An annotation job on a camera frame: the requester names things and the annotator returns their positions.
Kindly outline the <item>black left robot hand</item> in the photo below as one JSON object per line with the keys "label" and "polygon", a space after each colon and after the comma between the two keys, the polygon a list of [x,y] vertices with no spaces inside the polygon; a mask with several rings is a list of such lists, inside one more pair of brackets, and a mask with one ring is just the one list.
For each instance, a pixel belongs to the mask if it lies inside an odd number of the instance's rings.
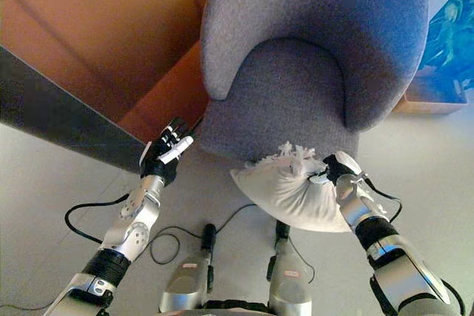
{"label": "black left robot hand", "polygon": [[189,127],[181,118],[174,118],[154,141],[149,141],[139,161],[140,178],[160,177],[165,186],[176,178],[179,159],[194,142]]}

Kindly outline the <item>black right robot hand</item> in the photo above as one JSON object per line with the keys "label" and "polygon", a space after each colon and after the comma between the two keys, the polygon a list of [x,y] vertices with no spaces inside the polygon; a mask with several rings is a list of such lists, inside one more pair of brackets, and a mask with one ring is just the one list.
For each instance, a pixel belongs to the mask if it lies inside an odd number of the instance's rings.
{"label": "black right robot hand", "polygon": [[328,182],[336,185],[338,178],[342,175],[360,175],[362,168],[347,153],[337,151],[322,160],[325,168],[320,173],[314,173],[309,177],[309,181],[313,184],[326,184]]}

